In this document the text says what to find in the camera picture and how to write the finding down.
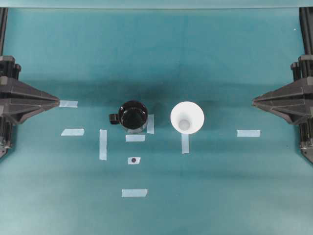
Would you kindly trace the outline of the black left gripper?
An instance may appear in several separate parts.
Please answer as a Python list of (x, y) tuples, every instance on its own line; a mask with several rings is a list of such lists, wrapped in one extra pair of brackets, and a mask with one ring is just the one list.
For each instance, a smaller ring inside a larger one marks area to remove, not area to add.
[[(11, 55), (0, 57), (0, 157), (12, 147), (13, 125), (58, 107), (59, 98), (19, 81), (20, 65)], [(36, 100), (8, 100), (24, 98)]]

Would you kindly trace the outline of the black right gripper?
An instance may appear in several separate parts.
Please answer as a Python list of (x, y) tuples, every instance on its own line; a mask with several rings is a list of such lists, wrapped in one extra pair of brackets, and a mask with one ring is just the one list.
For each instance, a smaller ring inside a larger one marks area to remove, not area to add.
[(313, 56), (301, 55), (291, 64), (294, 82), (253, 99), (253, 106), (284, 119), (290, 125), (298, 125), (300, 150), (313, 163), (313, 114), (305, 105), (273, 106), (264, 101), (295, 98), (313, 93)]

